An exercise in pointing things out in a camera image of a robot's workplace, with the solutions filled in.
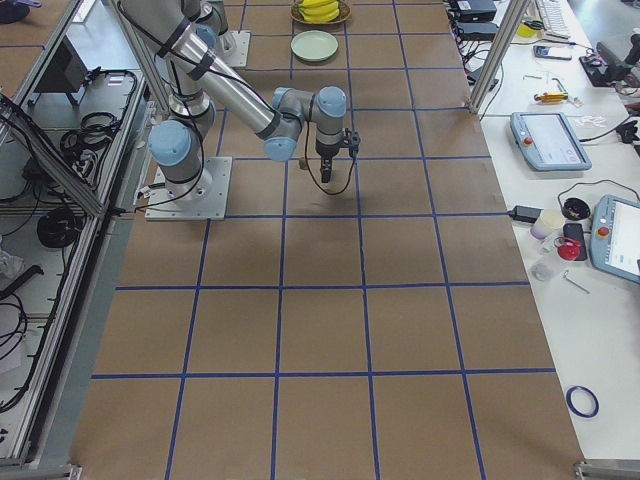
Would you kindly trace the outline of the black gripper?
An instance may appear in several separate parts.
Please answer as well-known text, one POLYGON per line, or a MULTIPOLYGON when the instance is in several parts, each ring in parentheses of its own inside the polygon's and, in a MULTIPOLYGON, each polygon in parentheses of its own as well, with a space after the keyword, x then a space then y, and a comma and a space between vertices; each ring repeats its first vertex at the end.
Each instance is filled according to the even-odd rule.
POLYGON ((315 151, 321 158, 321 182, 331 181, 333 164, 332 159, 340 151, 340 133, 327 134, 321 130, 316 131, 315 151))

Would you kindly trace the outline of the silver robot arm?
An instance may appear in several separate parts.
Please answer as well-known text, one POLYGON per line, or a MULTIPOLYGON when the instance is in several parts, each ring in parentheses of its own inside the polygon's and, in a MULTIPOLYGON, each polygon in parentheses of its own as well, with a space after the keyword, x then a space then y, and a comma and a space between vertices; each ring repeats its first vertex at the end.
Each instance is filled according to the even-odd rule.
POLYGON ((207 94, 234 113, 263 141, 268 158, 288 161, 303 128, 316 125, 320 177, 330 181, 333 159, 348 148, 357 157, 359 138, 344 126, 346 94, 336 86, 317 92, 279 87, 268 102, 225 60, 230 39, 222 1, 118 1, 123 19, 179 80, 186 79, 198 98, 207 94))
POLYGON ((235 48, 223 1, 181 1, 182 13, 196 25, 196 33, 218 55, 228 56, 235 48))

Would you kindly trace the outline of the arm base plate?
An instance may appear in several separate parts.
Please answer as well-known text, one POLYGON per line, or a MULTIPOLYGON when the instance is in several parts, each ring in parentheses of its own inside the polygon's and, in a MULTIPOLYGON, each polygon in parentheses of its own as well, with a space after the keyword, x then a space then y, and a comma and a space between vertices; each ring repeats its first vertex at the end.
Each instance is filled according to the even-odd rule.
POLYGON ((248 61, 251 32, 248 30, 228 30, 218 40, 218 51, 223 60, 232 68, 245 68, 248 61))
POLYGON ((224 220, 231 179, 233 159, 231 157, 208 157, 205 170, 198 185, 188 195, 176 200, 188 190, 177 191, 176 185, 169 189, 154 189, 149 195, 150 207, 145 209, 148 221, 196 221, 224 220))

